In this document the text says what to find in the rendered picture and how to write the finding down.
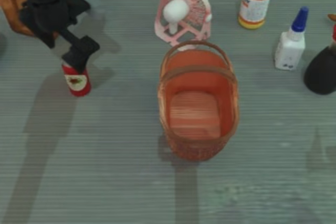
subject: red can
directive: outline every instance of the red can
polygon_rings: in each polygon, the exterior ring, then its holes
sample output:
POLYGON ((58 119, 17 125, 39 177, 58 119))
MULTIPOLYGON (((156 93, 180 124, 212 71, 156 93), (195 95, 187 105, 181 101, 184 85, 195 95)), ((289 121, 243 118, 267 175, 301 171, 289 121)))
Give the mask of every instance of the red can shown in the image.
POLYGON ((63 72, 71 94, 83 97, 90 93, 91 83, 87 70, 79 74, 74 68, 66 63, 62 64, 63 72))

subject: orange basket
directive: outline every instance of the orange basket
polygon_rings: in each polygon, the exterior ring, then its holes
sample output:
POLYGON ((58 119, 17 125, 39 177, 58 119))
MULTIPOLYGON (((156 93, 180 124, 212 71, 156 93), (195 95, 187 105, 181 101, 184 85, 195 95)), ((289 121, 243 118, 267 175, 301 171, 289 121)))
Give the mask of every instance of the orange basket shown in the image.
POLYGON ((236 132, 237 79, 230 60, 216 45, 187 41, 169 50, 161 65, 158 99, 166 139, 183 159, 212 158, 236 132), (208 46, 217 53, 203 49, 176 52, 186 45, 208 46))

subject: bottle label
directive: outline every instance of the bottle label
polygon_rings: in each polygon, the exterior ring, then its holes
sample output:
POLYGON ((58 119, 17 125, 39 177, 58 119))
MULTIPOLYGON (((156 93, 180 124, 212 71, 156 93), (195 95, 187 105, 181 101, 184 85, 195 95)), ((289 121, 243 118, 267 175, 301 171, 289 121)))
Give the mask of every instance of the bottle label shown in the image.
POLYGON ((65 79, 69 85, 69 88, 74 91, 83 90, 88 83, 88 78, 83 74, 65 74, 65 79))
POLYGON ((240 17, 249 24, 257 24, 264 21, 270 0, 242 0, 240 17))

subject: pink fan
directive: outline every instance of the pink fan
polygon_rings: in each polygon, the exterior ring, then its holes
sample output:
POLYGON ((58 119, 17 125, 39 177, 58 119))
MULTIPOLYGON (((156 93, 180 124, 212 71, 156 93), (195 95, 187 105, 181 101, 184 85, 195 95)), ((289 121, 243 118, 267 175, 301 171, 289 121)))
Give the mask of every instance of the pink fan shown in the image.
MULTIPOLYGON (((155 33, 164 41, 176 46, 183 42, 183 36, 192 34, 186 40, 205 40, 211 34, 211 7, 208 0, 160 0, 155 19, 155 33)), ((180 51, 193 49, 188 45, 180 51)))

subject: blue nozzle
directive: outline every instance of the blue nozzle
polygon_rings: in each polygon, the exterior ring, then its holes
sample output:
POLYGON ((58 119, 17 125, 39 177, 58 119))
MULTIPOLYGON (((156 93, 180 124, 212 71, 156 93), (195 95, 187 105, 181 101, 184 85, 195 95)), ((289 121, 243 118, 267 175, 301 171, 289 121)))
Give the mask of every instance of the blue nozzle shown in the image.
POLYGON ((292 30, 301 33, 306 29, 307 19, 308 19, 309 9, 308 7, 304 6, 300 9, 296 19, 292 24, 292 30))

